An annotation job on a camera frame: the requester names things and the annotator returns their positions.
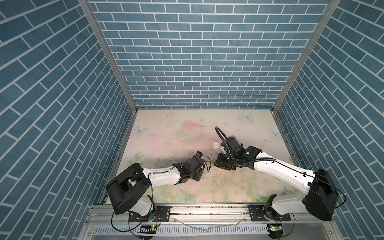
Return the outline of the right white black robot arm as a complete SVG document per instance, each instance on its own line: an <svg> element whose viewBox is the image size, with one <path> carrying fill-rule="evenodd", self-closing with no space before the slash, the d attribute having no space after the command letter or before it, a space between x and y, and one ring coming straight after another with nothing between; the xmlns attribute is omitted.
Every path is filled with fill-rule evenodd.
<svg viewBox="0 0 384 240"><path fill-rule="evenodd" d="M303 169L276 159L259 148L244 148L235 137L223 140L221 147L224 152L218 155L214 163L216 167L227 171L250 168L299 190L298 194L270 195L263 207L267 219L276 221L287 214L308 213L322 221L332 220L340 191L327 171Z"/></svg>

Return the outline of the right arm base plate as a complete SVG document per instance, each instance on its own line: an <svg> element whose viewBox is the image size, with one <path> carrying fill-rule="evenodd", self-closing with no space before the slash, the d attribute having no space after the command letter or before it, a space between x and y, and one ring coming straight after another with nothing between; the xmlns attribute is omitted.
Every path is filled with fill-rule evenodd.
<svg viewBox="0 0 384 240"><path fill-rule="evenodd" d="M289 222L291 221L290 214L279 215L272 208L267 208L264 205L248 205L247 206L252 222Z"/></svg>

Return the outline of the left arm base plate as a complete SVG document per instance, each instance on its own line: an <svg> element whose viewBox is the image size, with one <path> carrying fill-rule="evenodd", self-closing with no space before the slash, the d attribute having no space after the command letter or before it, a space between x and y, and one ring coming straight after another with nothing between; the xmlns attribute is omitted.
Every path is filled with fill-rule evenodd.
<svg viewBox="0 0 384 240"><path fill-rule="evenodd" d="M131 212L129 221L133 223L140 222L169 222L171 206L160 205L152 209L147 215L141 216L138 213Z"/></svg>

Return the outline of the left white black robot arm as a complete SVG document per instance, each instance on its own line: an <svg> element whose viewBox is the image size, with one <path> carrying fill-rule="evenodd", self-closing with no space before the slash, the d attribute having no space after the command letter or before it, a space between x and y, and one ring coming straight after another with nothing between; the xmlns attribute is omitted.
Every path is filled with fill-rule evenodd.
<svg viewBox="0 0 384 240"><path fill-rule="evenodd" d="M138 163L132 164L106 185L114 214L129 212L142 219L153 218L158 208L153 195L145 195L148 189L184 184L189 180L198 182L207 167L207 161L203 159L201 152L167 168L148 169Z"/></svg>

